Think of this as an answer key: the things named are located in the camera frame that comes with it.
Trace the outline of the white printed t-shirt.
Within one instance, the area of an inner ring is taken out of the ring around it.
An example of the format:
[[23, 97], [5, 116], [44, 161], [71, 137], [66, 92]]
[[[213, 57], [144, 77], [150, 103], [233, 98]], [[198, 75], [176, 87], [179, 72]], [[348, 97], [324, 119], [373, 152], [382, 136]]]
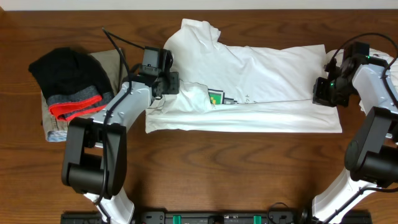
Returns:
[[180, 91], [146, 110], [146, 132], [340, 133], [336, 108], [313, 103], [324, 45], [227, 46], [207, 21], [184, 19], [165, 43]]

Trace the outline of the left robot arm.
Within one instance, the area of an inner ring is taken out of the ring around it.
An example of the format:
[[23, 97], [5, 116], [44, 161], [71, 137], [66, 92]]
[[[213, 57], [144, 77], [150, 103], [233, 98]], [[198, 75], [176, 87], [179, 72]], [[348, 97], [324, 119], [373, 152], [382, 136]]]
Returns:
[[104, 223], [131, 223], [134, 204], [124, 190], [127, 132], [155, 100], [179, 93], [179, 74], [171, 71], [170, 50], [145, 47], [144, 58], [129, 70], [119, 93], [90, 118], [68, 126], [62, 182], [90, 199]]

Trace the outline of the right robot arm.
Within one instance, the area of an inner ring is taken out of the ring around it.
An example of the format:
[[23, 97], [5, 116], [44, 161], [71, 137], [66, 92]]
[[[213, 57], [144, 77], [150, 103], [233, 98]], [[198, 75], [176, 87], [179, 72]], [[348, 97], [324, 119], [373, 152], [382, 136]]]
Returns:
[[390, 64], [371, 56], [362, 42], [345, 44], [341, 64], [331, 58], [328, 76], [313, 86], [316, 105], [347, 107], [351, 95], [359, 95], [365, 120], [345, 152], [345, 167], [321, 194], [303, 210], [301, 223], [370, 223], [367, 213], [351, 209], [374, 192], [393, 193], [397, 182], [397, 149], [384, 144], [397, 141], [397, 92]]

